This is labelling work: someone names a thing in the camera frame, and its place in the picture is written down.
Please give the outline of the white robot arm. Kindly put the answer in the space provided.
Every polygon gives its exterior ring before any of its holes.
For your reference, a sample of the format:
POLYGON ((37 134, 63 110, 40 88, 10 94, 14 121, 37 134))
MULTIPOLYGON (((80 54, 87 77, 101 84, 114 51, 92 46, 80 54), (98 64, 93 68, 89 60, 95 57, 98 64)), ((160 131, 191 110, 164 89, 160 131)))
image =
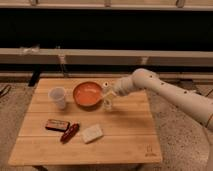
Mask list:
POLYGON ((163 97, 213 132, 213 99, 166 83, 156 73, 147 69, 136 69, 131 75, 116 80, 103 97, 113 99, 143 89, 163 97))

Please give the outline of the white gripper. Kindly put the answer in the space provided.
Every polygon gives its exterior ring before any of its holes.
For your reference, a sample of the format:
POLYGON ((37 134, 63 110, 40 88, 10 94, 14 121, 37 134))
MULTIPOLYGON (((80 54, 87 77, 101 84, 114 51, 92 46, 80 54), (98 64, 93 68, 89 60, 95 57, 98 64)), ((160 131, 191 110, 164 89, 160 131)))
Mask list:
POLYGON ((113 85, 113 91, 109 91, 102 95, 104 100, 112 100, 118 96, 126 96, 134 90, 133 81, 130 77, 118 79, 113 85))

